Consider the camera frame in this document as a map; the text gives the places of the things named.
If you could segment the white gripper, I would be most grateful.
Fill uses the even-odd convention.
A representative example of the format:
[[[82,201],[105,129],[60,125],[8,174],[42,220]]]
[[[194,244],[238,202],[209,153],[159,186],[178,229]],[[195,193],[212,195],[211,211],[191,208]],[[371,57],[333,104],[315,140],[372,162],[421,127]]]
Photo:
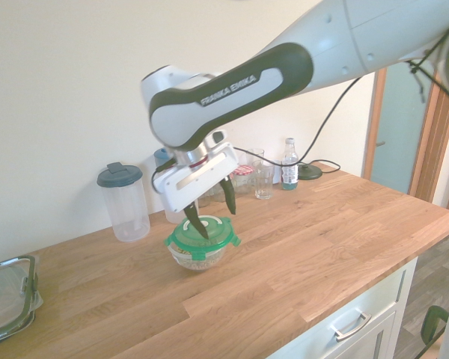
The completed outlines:
[[[194,201],[221,181],[227,208],[232,215],[235,215],[235,191],[228,175],[237,166],[238,157],[233,146],[229,142],[224,142],[208,152],[208,160],[203,165],[196,168],[190,165],[175,165],[161,172],[153,180],[153,184],[165,210],[170,212],[184,210],[191,225],[203,238],[208,239],[207,230],[201,223]]]

